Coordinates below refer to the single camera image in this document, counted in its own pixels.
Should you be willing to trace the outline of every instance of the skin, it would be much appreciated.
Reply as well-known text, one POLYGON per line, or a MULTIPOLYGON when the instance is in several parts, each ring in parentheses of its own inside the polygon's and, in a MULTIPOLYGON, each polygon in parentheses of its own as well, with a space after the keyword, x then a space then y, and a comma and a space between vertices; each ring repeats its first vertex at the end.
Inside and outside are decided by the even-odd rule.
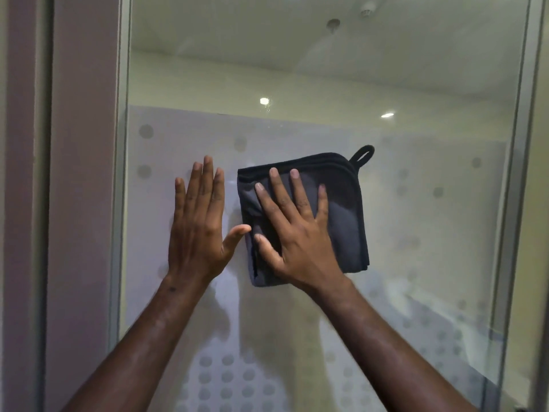
MULTIPOLYGON (((368 304, 341 272, 328 236, 328 196, 319 188, 318 212, 294 169, 295 203, 271 169, 276 204, 263 185, 256 192, 276 228, 282 255, 256 235, 262 257, 276 274, 306 292, 326 313, 350 353, 390 412, 476 410, 417 354, 368 304)), ((251 228, 239 225, 223 240, 223 171, 195 163, 185 190, 175 181, 175 213, 168 250, 169 270, 135 324, 63 409, 145 411, 194 307, 251 228)))

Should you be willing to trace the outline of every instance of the forearm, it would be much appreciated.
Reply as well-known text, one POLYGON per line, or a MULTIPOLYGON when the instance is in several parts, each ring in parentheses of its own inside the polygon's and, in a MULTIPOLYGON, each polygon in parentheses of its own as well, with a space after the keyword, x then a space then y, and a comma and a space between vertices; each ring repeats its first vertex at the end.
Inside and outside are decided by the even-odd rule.
POLYGON ((341 276, 312 295, 391 412, 464 412, 470 405, 341 276))
POLYGON ((64 412, 145 411, 205 286, 167 276, 127 334, 64 412))

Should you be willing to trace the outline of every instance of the hand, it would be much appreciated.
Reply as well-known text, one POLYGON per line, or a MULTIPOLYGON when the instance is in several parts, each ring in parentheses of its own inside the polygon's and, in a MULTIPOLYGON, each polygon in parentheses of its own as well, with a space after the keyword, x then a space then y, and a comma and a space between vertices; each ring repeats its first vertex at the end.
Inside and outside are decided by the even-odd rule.
POLYGON ((264 186, 255 184, 257 197, 282 244, 282 255, 263 235, 254 236, 259 252, 282 279, 311 294, 333 289, 345 278, 335 259, 328 235, 328 195, 319 187, 316 219, 297 169, 290 171, 296 204, 292 202, 276 168, 269 172, 278 205, 264 186))
POLYGON ((225 200, 223 170, 204 158, 204 165, 194 163, 189 187, 181 178, 175 180, 174 224, 168 251, 170 290, 179 284, 199 284, 205 290, 234 254, 240 239, 251 230, 249 225, 232 228, 223 240, 221 220, 225 200))

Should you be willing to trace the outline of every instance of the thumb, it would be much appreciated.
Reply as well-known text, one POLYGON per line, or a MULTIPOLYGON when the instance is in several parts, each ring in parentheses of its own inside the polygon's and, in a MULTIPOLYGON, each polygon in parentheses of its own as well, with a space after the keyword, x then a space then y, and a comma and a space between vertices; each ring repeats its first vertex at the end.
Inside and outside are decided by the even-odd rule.
POLYGON ((229 259, 233 256, 234 250, 237 248, 238 243, 244 237, 246 233, 251 231, 251 227, 247 224, 240 224, 230 229, 229 234, 223 240, 222 252, 225 257, 229 259))
POLYGON ((267 237, 261 234, 254 236, 255 242, 259 247, 259 254, 261 257, 274 269, 275 272, 280 273, 284 271, 284 259, 273 249, 271 242, 267 240, 267 237))

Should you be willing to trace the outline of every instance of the frosted glass film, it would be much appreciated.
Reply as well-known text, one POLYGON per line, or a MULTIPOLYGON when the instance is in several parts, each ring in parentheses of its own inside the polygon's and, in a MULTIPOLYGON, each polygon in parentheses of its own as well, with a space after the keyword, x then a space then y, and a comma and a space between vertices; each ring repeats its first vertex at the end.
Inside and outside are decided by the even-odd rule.
MULTIPOLYGON (((205 154, 225 169, 223 230, 240 223, 237 169, 376 147, 361 169, 371 266, 352 275, 382 316, 480 405, 491 385, 490 296, 506 144, 131 107, 123 326, 167 270, 173 181, 205 154)), ((254 288, 244 242, 194 312, 150 410, 384 410, 312 301, 254 288)))

